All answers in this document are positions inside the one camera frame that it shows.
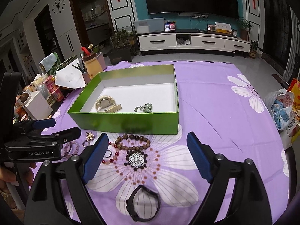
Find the person's left hand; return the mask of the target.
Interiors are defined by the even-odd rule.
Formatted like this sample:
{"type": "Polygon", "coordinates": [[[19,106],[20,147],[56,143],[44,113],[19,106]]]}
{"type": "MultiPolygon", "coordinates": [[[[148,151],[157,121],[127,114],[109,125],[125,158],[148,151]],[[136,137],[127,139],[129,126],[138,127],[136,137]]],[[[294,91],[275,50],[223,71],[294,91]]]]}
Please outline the person's left hand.
{"type": "MultiPolygon", "coordinates": [[[[29,171],[25,175],[25,180],[27,181],[27,184],[29,186],[32,186],[33,180],[34,180],[34,173],[32,169],[35,169],[37,167],[36,163],[30,163],[30,168],[29,171]]],[[[5,193],[10,193],[10,191],[7,188],[7,183],[15,182],[16,181],[16,176],[14,173],[6,169],[5,167],[1,167],[0,170],[0,189],[1,191],[5,193]]]]}

